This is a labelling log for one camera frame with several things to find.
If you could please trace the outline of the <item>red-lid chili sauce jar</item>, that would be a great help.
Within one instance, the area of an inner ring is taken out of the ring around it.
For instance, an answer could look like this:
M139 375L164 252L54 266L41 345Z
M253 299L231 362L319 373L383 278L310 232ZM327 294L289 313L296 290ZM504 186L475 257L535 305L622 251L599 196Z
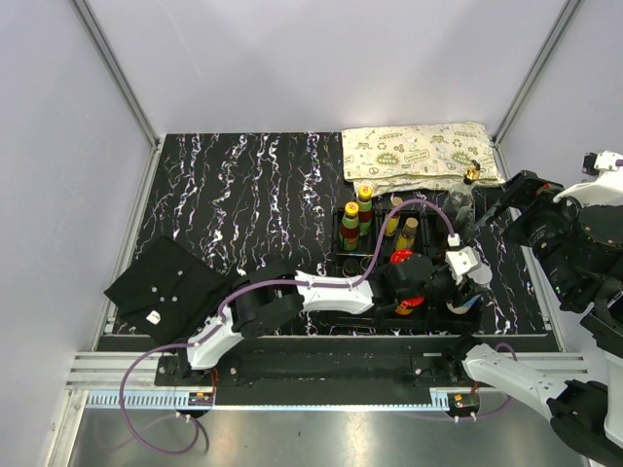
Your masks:
M425 302L425 297L414 297L411 299L403 300L397 306L395 313L398 316L402 316L402 317L410 316L415 311L420 310L424 302Z
M402 262L405 262L413 255L413 252L408 249L399 249L394 251L390 256L390 262L393 265L398 265Z

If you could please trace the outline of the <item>yellow-label beige-cap bottle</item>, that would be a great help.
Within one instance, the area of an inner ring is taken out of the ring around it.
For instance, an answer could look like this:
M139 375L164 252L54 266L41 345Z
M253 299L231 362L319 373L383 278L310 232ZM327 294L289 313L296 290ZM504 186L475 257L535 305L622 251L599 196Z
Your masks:
M390 201L389 210L386 215L387 222L384 229L384 237L386 238L393 238L395 236L400 219L400 212L396 211L395 213L391 213L391 211L399 206L402 202L403 199L398 196L394 196Z
M414 217L406 219L405 224L395 243L395 251L411 250L415 243L419 221Z

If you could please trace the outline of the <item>white-lid granule jar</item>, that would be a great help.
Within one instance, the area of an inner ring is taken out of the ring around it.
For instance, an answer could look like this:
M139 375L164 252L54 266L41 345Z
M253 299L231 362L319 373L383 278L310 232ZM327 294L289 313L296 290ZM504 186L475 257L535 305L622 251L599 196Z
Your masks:
M464 287L457 289L446 301L446 307L453 314L463 315L481 299L482 295L482 290L478 288Z
M472 280L481 287L488 288L493 279L493 273L491 268L485 264L480 263L478 268L470 273Z

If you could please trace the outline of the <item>yellow-cap green-label bottle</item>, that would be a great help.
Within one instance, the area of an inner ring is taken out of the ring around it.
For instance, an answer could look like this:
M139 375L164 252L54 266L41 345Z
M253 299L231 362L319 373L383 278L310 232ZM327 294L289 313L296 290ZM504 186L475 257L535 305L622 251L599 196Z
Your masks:
M370 232L373 212L373 189L370 185L361 185L357 189L359 236L364 237Z
M344 251L354 251L359 239L359 206L355 201L345 205L344 215L339 227L339 242Z

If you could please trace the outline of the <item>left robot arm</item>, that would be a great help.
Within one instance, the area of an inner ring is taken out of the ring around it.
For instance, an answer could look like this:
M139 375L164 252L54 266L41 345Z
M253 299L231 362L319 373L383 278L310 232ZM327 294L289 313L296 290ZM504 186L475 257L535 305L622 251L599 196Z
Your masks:
M440 301L450 313L462 315L476 305L493 279L491 268L470 247L448 252L440 266L422 254L398 250L368 276L322 277L288 266L264 272L267 279L253 276L236 286L202 331L188 340L175 369L185 382L203 383L221 357L240 342L266 336L301 312L357 316Z

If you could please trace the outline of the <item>red-lid chili sauce jar front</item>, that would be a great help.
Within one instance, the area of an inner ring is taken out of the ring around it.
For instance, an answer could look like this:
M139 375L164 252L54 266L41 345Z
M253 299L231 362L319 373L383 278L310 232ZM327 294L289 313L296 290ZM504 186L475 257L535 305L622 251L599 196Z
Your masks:
M408 249L399 249L394 251L390 256L390 262L393 265L398 265L402 262L405 262L413 255L413 252Z

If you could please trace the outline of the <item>glass oil bottle gold spout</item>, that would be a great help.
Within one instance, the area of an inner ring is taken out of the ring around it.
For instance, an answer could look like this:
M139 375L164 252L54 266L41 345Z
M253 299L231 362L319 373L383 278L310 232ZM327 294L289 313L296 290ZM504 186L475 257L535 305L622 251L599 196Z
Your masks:
M472 160L471 165L463 172L462 178L448 191L443 207L446 214L457 217L473 210L472 191L480 176L481 164Z

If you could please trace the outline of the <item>yellow-cap green-label bottle front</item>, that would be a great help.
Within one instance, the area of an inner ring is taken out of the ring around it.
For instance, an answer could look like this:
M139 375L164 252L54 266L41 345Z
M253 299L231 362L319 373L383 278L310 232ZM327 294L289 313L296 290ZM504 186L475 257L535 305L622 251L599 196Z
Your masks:
M354 251L359 239L359 206L355 201L345 205L344 215L339 227L339 242L344 251Z

